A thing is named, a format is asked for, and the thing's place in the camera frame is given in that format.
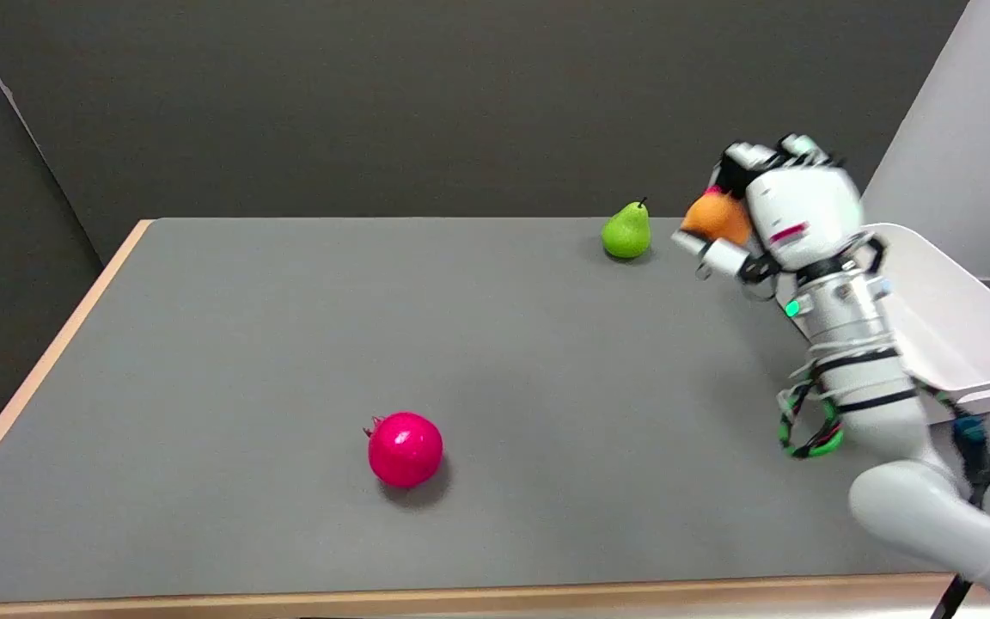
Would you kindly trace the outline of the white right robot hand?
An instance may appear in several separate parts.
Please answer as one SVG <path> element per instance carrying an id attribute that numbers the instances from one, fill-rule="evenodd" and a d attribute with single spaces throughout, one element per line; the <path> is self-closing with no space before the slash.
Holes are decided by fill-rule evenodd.
<path id="1" fill-rule="evenodd" d="M 813 138 L 734 142 L 671 238 L 700 269 L 758 285 L 833 263 L 863 228 L 863 206 L 842 161 Z"/>

